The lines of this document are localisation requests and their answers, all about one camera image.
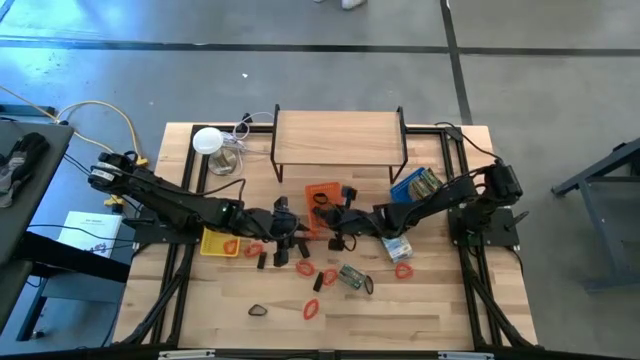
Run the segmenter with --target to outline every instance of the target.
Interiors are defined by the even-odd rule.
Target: black glove
[[[29,180],[48,148],[44,136],[29,133],[13,145],[9,155],[0,155],[0,208],[11,206],[20,186]]]

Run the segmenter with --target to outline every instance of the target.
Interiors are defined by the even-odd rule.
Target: red ring
[[[305,259],[302,259],[298,261],[298,263],[296,263],[296,270],[304,276],[311,276],[316,272],[313,264]]]
[[[322,284],[325,286],[331,286],[338,279],[338,272],[335,269],[329,269],[324,272],[324,279]]]
[[[413,276],[413,268],[409,264],[400,263],[396,266],[396,277],[398,279],[408,279]]]
[[[309,320],[318,314],[318,310],[320,310],[320,303],[318,302],[318,299],[311,299],[304,305],[302,315],[305,320]]]
[[[256,257],[260,255],[260,253],[264,251],[264,246],[260,243],[251,243],[249,246],[244,248],[244,256],[246,257]]]
[[[227,240],[224,242],[223,248],[224,253],[227,255],[235,255],[236,250],[238,249],[239,240]]]

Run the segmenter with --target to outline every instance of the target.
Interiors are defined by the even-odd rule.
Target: orange container
[[[328,210],[331,209],[335,205],[342,205],[342,186],[338,182],[325,183],[325,184],[317,184],[317,185],[307,185],[304,187],[304,194],[307,198],[307,211],[309,214],[309,228],[313,235],[317,238],[317,235],[326,230],[327,224],[324,220],[318,218],[313,213],[313,208],[319,206],[322,209]],[[326,204],[318,204],[314,199],[313,195],[323,193],[327,196]]]

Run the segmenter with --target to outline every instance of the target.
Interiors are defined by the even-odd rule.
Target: yellow cable
[[[87,101],[81,101],[81,102],[79,102],[79,103],[76,103],[76,104],[72,104],[72,105],[67,106],[66,108],[62,109],[62,111],[60,111],[60,112],[58,113],[58,116],[56,117],[56,116],[53,116],[53,115],[49,114],[48,112],[44,111],[44,110],[43,110],[42,108],[40,108],[38,105],[36,105],[36,104],[32,103],[31,101],[29,101],[29,100],[25,99],[24,97],[22,97],[22,96],[20,96],[20,95],[16,94],[15,92],[13,92],[13,91],[11,91],[11,90],[7,89],[6,87],[4,87],[4,86],[0,85],[0,89],[2,89],[2,90],[4,90],[4,91],[8,92],[9,94],[11,94],[11,95],[13,95],[13,96],[17,97],[18,99],[20,99],[20,100],[24,101],[25,103],[29,104],[29,105],[30,105],[31,107],[33,107],[34,109],[36,109],[36,110],[40,111],[41,113],[43,113],[44,115],[46,115],[46,116],[50,117],[50,118],[53,120],[53,122],[54,122],[54,123],[56,123],[56,124],[58,124],[58,123],[61,121],[61,120],[60,120],[60,117],[62,116],[62,114],[64,114],[65,112],[67,112],[67,111],[69,111],[69,110],[71,110],[71,109],[73,109],[73,108],[75,108],[75,107],[82,106],[82,105],[87,105],[87,104],[95,104],[95,105],[102,105],[102,106],[106,106],[106,107],[108,107],[108,108],[112,109],[113,111],[117,112],[117,113],[118,113],[120,116],[122,116],[122,118],[124,118],[124,119],[125,119],[125,121],[127,122],[127,125],[129,126],[129,131],[130,131],[130,133],[131,133],[131,141],[133,142],[133,149],[134,149],[134,151],[136,152],[136,154],[138,154],[138,164],[139,164],[139,165],[146,165],[146,164],[148,163],[147,159],[145,159],[145,158],[142,156],[142,154],[140,153],[140,150],[138,149],[138,139],[136,138],[136,133],[135,133],[135,131],[134,131],[134,129],[133,129],[133,123],[131,122],[131,119],[129,119],[129,117],[128,117],[124,112],[122,112],[122,110],[118,109],[117,107],[115,107],[115,106],[113,106],[113,105],[111,105],[111,104],[109,104],[109,103],[106,103],[106,102],[104,102],[104,101],[98,101],[98,100],[87,100]],[[100,146],[101,148],[103,148],[103,149],[107,150],[108,152],[111,152],[111,153],[112,153],[112,152],[114,152],[114,151],[113,151],[110,147],[108,147],[107,145],[105,145],[105,144],[103,144],[103,143],[101,143],[101,142],[99,142],[99,141],[95,141],[95,140],[89,139],[89,138],[87,138],[87,137],[83,136],[82,134],[80,134],[80,133],[79,133],[79,132],[77,132],[77,131],[74,131],[74,132],[73,132],[73,134],[74,134],[75,136],[79,137],[80,139],[82,139],[82,140],[84,140],[84,141],[88,142],[88,143],[91,143],[91,144],[94,144],[94,145]]]

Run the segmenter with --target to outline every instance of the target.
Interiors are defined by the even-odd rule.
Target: black table
[[[128,265],[27,231],[67,150],[73,129],[62,125],[0,122],[0,153],[8,154],[13,144],[29,132],[42,134],[50,147],[29,182],[14,198],[13,205],[0,209],[0,331],[29,275],[49,278],[61,272],[79,272],[120,283],[126,282],[129,275]],[[26,340],[25,337],[31,335],[46,301],[41,297],[45,284],[46,281],[40,286],[18,340]]]

